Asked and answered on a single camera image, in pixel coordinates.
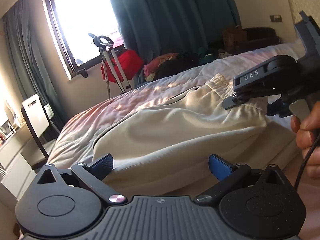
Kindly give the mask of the right hand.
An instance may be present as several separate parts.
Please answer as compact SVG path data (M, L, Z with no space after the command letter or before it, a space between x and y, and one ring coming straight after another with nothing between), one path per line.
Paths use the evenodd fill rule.
M302 150L303 158L316 139L313 132L319 129L319 110L319 101L317 101L309 116L302 122L295 115L291 117L291 129L296 133L296 144ZM316 147L305 168L312 179L319 179L319 161L319 147Z

